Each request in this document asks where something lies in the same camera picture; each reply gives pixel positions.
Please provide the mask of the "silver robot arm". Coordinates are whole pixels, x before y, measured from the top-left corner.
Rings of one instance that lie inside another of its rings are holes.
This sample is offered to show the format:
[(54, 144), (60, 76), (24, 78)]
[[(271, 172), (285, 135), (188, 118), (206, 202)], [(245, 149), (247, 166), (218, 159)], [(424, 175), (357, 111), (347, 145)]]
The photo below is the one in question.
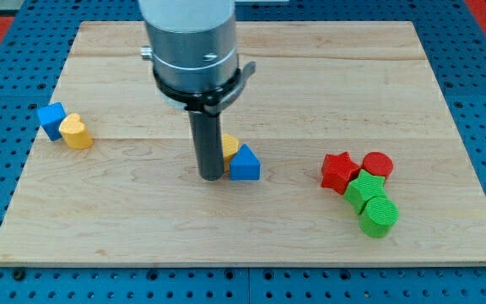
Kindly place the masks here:
[(156, 85), (171, 106), (216, 114), (234, 102), (239, 69), (234, 0), (139, 0)]

